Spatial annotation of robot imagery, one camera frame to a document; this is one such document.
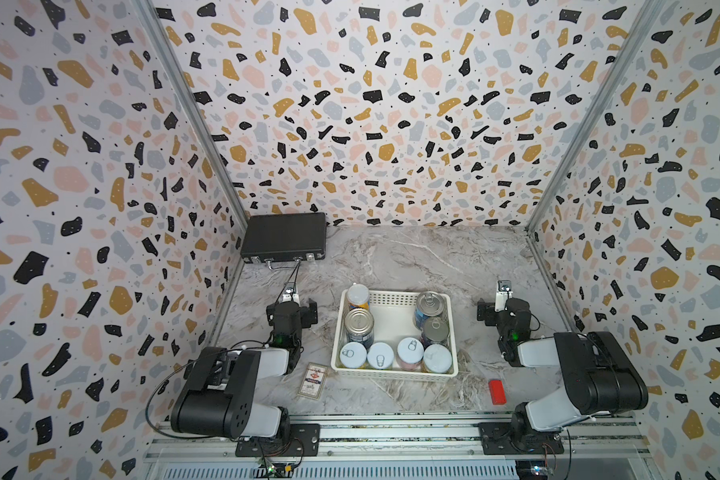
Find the yellow label small can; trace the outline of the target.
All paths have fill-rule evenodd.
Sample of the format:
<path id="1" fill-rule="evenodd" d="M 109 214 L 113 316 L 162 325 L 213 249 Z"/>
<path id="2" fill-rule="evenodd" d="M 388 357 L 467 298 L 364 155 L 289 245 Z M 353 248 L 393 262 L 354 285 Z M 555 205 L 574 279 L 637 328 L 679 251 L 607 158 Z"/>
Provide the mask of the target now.
<path id="1" fill-rule="evenodd" d="M 360 369 L 367 363 L 367 348 L 358 342 L 348 342 L 339 350 L 339 362 L 342 368 Z"/>

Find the dark navy tall can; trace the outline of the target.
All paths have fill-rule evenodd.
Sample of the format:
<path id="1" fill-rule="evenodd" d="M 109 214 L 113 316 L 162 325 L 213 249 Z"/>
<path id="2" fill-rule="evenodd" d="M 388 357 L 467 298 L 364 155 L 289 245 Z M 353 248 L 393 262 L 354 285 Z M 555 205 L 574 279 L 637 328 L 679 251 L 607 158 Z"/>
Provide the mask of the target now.
<path id="1" fill-rule="evenodd" d="M 426 319 L 422 326 L 420 341 L 424 348 L 438 344 L 446 346 L 450 336 L 450 327 L 447 320 L 441 316 Z"/>

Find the orange green lidded can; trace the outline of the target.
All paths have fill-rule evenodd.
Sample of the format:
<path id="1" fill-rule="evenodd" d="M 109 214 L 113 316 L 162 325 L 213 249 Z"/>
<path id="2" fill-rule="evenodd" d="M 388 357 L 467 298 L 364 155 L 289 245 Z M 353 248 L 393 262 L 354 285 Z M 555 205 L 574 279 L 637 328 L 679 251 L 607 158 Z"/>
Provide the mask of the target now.
<path id="1" fill-rule="evenodd" d="M 428 373 L 446 374 L 453 366 L 453 356 L 446 346 L 431 344 L 424 350 L 423 366 Z"/>

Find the blue label soup can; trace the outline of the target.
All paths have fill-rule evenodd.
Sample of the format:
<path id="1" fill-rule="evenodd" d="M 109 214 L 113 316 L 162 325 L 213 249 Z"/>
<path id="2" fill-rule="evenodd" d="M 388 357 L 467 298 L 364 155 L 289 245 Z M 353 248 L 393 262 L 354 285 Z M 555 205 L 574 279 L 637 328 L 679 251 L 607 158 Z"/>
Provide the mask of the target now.
<path id="1" fill-rule="evenodd" d="M 434 291 L 425 291 L 415 299 L 414 325 L 422 330 L 424 323 L 432 317 L 442 317 L 446 313 L 444 297 Z"/>

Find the green label small can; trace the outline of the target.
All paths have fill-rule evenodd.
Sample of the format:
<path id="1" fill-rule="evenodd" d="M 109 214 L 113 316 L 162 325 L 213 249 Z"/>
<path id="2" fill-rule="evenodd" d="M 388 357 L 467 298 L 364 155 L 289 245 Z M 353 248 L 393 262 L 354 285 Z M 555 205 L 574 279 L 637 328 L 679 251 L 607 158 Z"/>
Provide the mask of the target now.
<path id="1" fill-rule="evenodd" d="M 376 342 L 367 352 L 367 363 L 376 370 L 390 369 L 395 360 L 393 348 L 385 342 Z"/>

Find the pink label small can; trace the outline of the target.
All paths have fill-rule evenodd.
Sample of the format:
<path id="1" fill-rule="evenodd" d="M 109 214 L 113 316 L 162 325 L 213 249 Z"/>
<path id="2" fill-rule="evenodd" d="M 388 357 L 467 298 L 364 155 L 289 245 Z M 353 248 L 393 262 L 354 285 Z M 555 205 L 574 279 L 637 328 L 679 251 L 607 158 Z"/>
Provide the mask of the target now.
<path id="1" fill-rule="evenodd" d="M 414 371 L 420 368 L 424 347 L 418 338 L 405 337 L 397 345 L 397 359 L 402 370 Z"/>

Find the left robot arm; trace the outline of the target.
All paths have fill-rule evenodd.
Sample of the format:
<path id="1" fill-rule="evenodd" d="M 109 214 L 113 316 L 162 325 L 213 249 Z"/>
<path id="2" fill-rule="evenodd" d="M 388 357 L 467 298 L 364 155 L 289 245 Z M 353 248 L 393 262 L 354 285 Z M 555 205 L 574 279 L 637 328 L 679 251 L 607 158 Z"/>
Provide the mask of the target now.
<path id="1" fill-rule="evenodd" d="M 173 431 L 202 437 L 286 443 L 286 408 L 254 401 L 257 382 L 292 373 L 303 350 L 302 331 L 318 321 L 313 300 L 278 301 L 266 309 L 270 338 L 258 348 L 207 347 L 194 361 L 170 414 Z"/>

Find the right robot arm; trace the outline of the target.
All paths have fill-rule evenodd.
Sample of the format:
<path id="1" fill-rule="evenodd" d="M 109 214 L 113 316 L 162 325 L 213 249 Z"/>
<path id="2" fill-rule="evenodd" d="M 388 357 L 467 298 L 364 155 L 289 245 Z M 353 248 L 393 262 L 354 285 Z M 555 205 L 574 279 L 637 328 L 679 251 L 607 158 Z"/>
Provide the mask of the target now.
<path id="1" fill-rule="evenodd" d="M 608 331 L 556 332 L 532 338 L 530 304 L 519 298 L 477 303 L 477 320 L 498 332 L 502 358 L 516 368 L 557 367 L 562 386 L 545 397 L 518 405 L 510 432 L 516 442 L 598 414 L 620 414 L 647 406 L 647 385 Z"/>

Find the white perforated plastic basket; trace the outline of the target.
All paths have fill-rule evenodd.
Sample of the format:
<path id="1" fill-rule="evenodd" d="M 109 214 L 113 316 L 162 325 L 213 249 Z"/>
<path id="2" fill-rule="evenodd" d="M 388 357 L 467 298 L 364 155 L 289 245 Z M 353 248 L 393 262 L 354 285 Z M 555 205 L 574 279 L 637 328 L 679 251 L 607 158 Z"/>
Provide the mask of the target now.
<path id="1" fill-rule="evenodd" d="M 346 295 L 347 290 L 344 290 L 341 294 L 336 321 L 331 356 L 331 367 L 334 371 L 347 377 L 419 382 L 446 382 L 459 374 L 451 299 L 445 293 L 441 293 L 441 296 L 445 300 L 445 320 L 451 330 L 446 346 L 452 358 L 452 365 L 445 373 L 429 372 L 423 367 L 417 367 L 415 370 L 404 370 L 397 359 L 393 361 L 389 369 L 384 370 L 374 369 L 371 366 L 357 369 L 345 367 L 340 360 L 340 350 L 347 343 L 344 317 L 349 313 L 350 307 Z M 376 341 L 385 342 L 396 348 L 397 344 L 405 337 L 420 336 L 420 331 L 414 325 L 415 299 L 417 295 L 417 292 L 370 291 L 369 308 L 375 320 L 374 339 Z"/>

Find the small red block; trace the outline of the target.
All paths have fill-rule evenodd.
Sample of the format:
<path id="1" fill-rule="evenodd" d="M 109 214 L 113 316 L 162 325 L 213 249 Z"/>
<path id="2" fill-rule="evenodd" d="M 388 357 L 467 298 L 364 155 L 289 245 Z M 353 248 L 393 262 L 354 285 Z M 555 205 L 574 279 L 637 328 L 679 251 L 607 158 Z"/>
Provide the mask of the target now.
<path id="1" fill-rule="evenodd" d="M 504 385 L 500 379 L 491 379 L 488 382 L 488 388 L 493 405 L 505 405 L 507 403 Z"/>

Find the black hard case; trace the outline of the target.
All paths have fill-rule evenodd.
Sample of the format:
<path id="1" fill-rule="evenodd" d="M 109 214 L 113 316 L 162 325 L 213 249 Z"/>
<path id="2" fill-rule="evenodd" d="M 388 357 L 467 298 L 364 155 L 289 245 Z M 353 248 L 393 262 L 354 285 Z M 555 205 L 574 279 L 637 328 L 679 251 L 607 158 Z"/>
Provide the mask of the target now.
<path id="1" fill-rule="evenodd" d="M 326 215 L 256 215 L 248 220 L 240 254 L 248 264 L 317 261 L 325 258 Z"/>

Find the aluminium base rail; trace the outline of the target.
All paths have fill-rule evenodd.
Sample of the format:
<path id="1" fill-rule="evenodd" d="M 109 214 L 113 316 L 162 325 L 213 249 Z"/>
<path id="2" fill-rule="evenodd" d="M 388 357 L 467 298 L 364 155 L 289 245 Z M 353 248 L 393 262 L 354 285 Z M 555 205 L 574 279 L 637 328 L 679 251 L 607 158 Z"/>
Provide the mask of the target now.
<path id="1" fill-rule="evenodd" d="M 240 457 L 231 440 L 156 439 L 140 479 L 652 479 L 636 424 L 624 417 L 590 420 L 560 434 L 563 450 L 532 453 L 500 447 L 486 453 L 501 413 L 296 415 L 316 424 L 304 441 L 313 456 Z"/>

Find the aluminium corner frame post left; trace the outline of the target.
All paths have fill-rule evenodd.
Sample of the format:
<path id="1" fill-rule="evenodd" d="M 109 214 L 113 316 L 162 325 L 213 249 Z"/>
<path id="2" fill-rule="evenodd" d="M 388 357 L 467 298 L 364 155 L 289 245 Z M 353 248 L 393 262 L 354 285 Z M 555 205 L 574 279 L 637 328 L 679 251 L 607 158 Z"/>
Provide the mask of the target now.
<path id="1" fill-rule="evenodd" d="M 178 102 L 186 114 L 189 124 L 194 129 L 201 146 L 207 154 L 211 167 L 219 179 L 221 189 L 230 203 L 234 220 L 236 224 L 241 227 L 242 231 L 245 232 L 247 229 L 247 218 L 240 199 L 222 161 L 218 148 L 200 114 L 193 92 L 184 78 L 181 65 L 174 50 L 170 46 L 170 41 L 166 32 L 163 30 L 153 2 L 148 0 L 133 0 L 132 5 L 135 9 L 135 15 L 138 17 L 146 31 L 148 39 L 154 46 L 156 56 L 164 66 L 167 79 L 175 90 Z"/>

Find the aluminium corner frame post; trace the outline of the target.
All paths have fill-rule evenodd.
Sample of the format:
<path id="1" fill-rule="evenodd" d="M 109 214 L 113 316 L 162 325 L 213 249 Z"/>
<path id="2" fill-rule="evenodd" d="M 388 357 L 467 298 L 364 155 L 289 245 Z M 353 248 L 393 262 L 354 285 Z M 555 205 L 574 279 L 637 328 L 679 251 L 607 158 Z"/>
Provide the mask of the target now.
<path id="1" fill-rule="evenodd" d="M 148 39 L 154 46 L 156 56 L 164 66 L 167 79 L 175 90 L 178 102 L 186 114 L 189 124 L 194 129 L 201 146 L 207 154 L 211 167 L 219 179 L 221 189 L 230 203 L 234 220 L 236 224 L 241 227 L 242 231 L 245 232 L 247 229 L 247 218 L 240 199 L 222 161 L 218 148 L 200 114 L 193 92 L 184 78 L 181 65 L 174 50 L 170 46 L 170 41 L 166 32 L 163 30 L 153 2 L 148 0 L 133 0 L 132 5 L 135 9 L 135 15 L 138 17 L 146 31 Z"/>
<path id="2" fill-rule="evenodd" d="M 541 225 L 546 209 L 550 206 L 555 198 L 556 192 L 564 183 L 567 173 L 573 167 L 577 156 L 597 125 L 598 119 L 604 114 L 628 67 L 640 50 L 644 39 L 649 34 L 651 26 L 660 15 L 664 4 L 665 2 L 662 0 L 649 0 L 645 1 L 641 7 L 633 27 L 622 45 L 620 53 L 616 56 L 613 66 L 608 71 L 602 86 L 594 96 L 592 105 L 586 111 L 580 126 L 574 130 L 573 138 L 530 218 L 528 226 L 526 227 L 526 233 L 530 240 L 534 238 L 533 232 Z"/>

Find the aluminium corner frame post right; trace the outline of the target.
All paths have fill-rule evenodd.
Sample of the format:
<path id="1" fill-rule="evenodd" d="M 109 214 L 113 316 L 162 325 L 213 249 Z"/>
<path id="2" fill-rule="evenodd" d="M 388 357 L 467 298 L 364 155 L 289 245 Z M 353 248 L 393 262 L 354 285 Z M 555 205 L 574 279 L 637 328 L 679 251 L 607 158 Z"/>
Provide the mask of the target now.
<path id="1" fill-rule="evenodd" d="M 662 0 L 649 0 L 645 1 L 641 7 L 633 27 L 622 45 L 620 53 L 616 56 L 613 66 L 608 71 L 602 86 L 594 96 L 592 105 L 586 111 L 580 126 L 574 130 L 573 138 L 530 218 L 528 226 L 526 227 L 526 233 L 530 240 L 534 238 L 533 232 L 541 225 L 546 209 L 550 206 L 555 198 L 556 192 L 564 183 L 567 173 L 573 167 L 577 156 L 597 125 L 598 119 L 604 114 L 628 67 L 640 50 L 644 39 L 649 34 L 651 26 L 660 15 L 664 4 L 665 2 Z"/>

